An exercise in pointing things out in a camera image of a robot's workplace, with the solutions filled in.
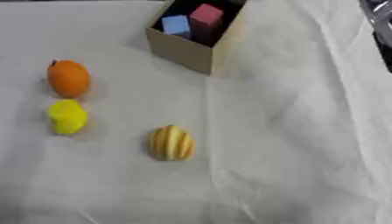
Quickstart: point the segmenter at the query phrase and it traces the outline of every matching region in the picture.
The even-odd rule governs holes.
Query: toy food
[[[66,98],[74,98],[88,90],[88,70],[71,60],[54,60],[48,67],[48,80],[53,90]]]
[[[150,134],[150,154],[164,161],[179,161],[193,154],[192,137],[178,126],[165,126]]]
[[[75,100],[56,101],[48,109],[55,133],[72,135],[86,125],[88,115]]]

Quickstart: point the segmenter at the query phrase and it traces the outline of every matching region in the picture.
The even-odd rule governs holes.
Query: orange fruit
[[[53,90],[66,98],[75,98],[88,90],[88,70],[71,60],[54,60],[48,67],[48,80]]]

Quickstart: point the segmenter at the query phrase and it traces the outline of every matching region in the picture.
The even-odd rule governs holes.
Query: cardboard box
[[[203,74],[213,74],[226,56],[230,39],[238,32],[239,16],[247,0],[171,0],[147,24],[150,49],[157,55]],[[204,43],[162,31],[162,17],[190,15],[201,4],[211,4],[224,11],[220,27]]]

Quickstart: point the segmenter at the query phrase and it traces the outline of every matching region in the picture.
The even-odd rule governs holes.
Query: toy lemon
[[[192,137],[178,126],[165,126],[150,134],[150,154],[164,161],[179,161],[193,154]]]
[[[75,100],[55,102],[48,109],[54,132],[61,135],[72,135],[86,125],[88,115]]]

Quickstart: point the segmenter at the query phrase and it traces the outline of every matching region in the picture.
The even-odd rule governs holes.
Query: pink cube
[[[207,3],[199,6],[189,17],[193,37],[198,41],[205,41],[213,29],[221,23],[223,11]]]

